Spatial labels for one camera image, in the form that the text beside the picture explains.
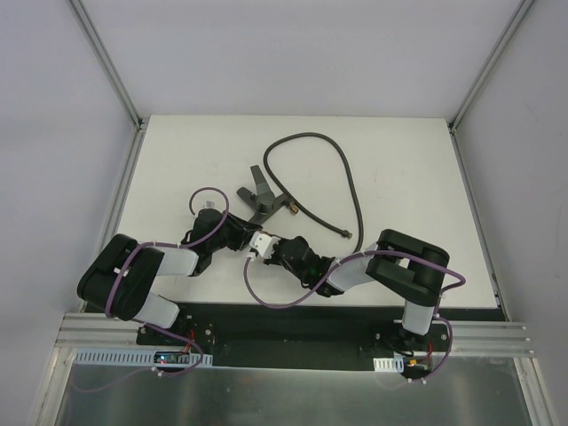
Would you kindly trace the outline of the dark grey faucet mixer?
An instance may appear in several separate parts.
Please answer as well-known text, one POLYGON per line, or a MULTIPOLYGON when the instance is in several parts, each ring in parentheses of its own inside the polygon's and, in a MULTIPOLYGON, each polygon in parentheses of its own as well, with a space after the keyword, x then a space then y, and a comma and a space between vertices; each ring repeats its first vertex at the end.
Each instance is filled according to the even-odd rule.
POLYGON ((250 172, 256 191, 252 192, 246 187, 240 187, 236 191, 237 196, 254 211, 250 223, 262 225, 282 208, 289 209, 293 215, 298 213, 299 209, 290 196, 284 193, 279 196, 274 194, 258 165, 251 166, 250 172))

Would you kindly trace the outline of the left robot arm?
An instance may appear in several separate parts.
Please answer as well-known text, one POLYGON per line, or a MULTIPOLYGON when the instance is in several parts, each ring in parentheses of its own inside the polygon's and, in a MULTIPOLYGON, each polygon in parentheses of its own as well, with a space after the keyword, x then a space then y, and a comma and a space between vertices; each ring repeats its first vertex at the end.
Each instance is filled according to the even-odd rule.
POLYGON ((178 245, 151 243, 141 248, 130 236, 116 234, 79 280, 77 295, 111 317, 155 325, 166 344, 180 344, 188 326, 178 317, 176 303, 151 291, 154 280, 196 277, 210 266, 215 252, 240 251, 261 229, 231 213, 201 209, 178 245))

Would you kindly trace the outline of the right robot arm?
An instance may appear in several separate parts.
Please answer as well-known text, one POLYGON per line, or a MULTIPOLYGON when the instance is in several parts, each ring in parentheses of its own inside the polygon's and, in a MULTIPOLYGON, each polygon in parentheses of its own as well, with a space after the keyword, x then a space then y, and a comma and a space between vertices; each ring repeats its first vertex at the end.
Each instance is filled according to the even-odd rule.
POLYGON ((249 246, 264 264, 283 267, 321 296, 339 296, 372 281, 384 285, 405 299, 400 342, 416 351, 430 341, 430 324, 450 260, 444 249, 391 229, 369 246, 371 256, 351 261, 319 256, 300 236, 289 240, 257 232, 249 246))

